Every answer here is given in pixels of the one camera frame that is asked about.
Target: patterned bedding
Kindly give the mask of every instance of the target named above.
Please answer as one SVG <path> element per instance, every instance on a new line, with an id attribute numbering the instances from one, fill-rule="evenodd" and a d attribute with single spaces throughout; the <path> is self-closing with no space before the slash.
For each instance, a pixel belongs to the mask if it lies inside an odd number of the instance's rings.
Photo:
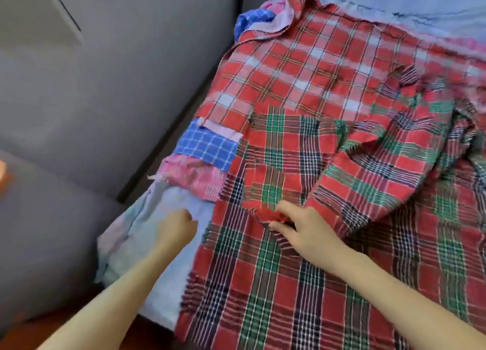
<path id="1" fill-rule="evenodd" d="M 486 63 L 336 5 L 289 3 L 288 28 L 240 36 L 196 114 L 243 137 L 176 335 L 214 349 L 408 348 L 262 226 L 258 209 L 282 198 L 486 333 Z"/>

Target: person's left hand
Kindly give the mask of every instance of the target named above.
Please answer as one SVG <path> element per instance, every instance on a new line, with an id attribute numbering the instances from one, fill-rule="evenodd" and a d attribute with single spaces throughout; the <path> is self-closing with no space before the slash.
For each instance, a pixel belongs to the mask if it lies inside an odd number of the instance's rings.
<path id="1" fill-rule="evenodd" d="M 169 213 L 158 225 L 158 236 L 154 249 L 170 250 L 174 255 L 191 242 L 196 235 L 197 221 L 186 209 Z"/>

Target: wooden floor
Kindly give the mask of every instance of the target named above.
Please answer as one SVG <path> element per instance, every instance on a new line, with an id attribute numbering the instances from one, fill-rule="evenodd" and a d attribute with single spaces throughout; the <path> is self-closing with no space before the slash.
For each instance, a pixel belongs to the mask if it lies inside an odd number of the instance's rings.
<path id="1" fill-rule="evenodd" d="M 12 328 L 0 341 L 0 350 L 35 350 L 87 302 L 88 299 L 82 300 Z M 171 331 L 137 316 L 120 349 L 168 350 L 175 348 L 175 343 Z"/>

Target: person's left arm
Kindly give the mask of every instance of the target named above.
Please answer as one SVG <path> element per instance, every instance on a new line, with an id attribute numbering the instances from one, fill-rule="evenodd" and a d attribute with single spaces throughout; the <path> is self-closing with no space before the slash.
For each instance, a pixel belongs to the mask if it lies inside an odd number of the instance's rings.
<path id="1" fill-rule="evenodd" d="M 155 282 L 196 231 L 197 221 L 192 221 L 187 210 L 170 213 L 160 223 L 158 239 L 149 255 L 88 303 L 38 349 L 118 349 Z"/>

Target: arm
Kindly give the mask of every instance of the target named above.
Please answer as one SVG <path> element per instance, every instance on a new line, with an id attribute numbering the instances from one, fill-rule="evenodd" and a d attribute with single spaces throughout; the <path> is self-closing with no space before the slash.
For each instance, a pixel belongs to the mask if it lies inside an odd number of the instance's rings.
<path id="1" fill-rule="evenodd" d="M 313 208 L 281 201 L 296 230 L 272 222 L 302 257 L 345 281 L 377 308 L 417 350 L 486 348 L 486 336 L 346 246 Z"/>
<path id="2" fill-rule="evenodd" d="M 39 350 L 116 350 L 155 282 L 192 240 L 197 221 L 187 210 L 170 213 L 160 224 L 152 251 L 112 286 L 58 329 Z"/>

